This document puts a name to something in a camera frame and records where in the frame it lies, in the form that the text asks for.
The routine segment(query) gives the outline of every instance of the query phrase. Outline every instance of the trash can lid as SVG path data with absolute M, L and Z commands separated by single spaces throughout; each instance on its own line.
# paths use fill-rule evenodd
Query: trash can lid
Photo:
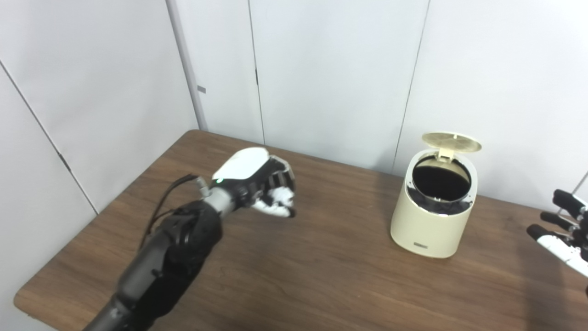
M 474 138 L 452 132 L 430 132 L 423 134 L 423 141 L 434 148 L 453 154 L 472 153 L 482 149 L 482 145 Z

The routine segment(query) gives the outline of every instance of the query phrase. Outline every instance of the white robotic hand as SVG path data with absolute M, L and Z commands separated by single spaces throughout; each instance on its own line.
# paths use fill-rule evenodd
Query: white robotic hand
M 294 173 L 285 160 L 263 147 L 235 153 L 212 176 L 211 188 L 223 188 L 237 208 L 253 207 L 265 214 L 294 217 Z
M 561 190 L 556 190 L 553 193 L 553 203 L 565 209 L 574 220 L 568 220 L 563 216 L 546 211 L 541 213 L 541 220 L 555 224 L 570 234 L 548 231 L 538 224 L 529 226 L 527 233 L 569 267 L 588 277 L 588 212 L 586 203 L 575 195 Z

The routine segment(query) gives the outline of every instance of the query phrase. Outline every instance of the trash can opening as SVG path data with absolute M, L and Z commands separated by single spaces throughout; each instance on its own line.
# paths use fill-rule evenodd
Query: trash can opening
M 412 171 L 417 190 L 429 198 L 440 201 L 463 199 L 472 186 L 471 176 L 459 161 L 437 161 L 435 156 L 420 160 Z

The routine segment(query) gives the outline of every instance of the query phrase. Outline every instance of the open lid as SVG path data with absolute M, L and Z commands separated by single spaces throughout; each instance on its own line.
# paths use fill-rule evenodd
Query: open lid
M 431 132 L 423 134 L 423 141 L 438 148 L 437 160 L 451 162 L 454 153 L 472 153 L 482 149 L 474 138 L 459 133 Z

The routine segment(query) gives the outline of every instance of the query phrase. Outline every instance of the robot finger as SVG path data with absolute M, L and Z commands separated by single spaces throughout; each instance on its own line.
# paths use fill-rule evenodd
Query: robot finger
M 261 211 L 264 214 L 272 216 L 294 217 L 296 215 L 296 210 L 294 210 L 294 208 L 284 206 L 280 203 L 274 203 L 270 206 L 261 199 L 258 199 L 251 207 Z

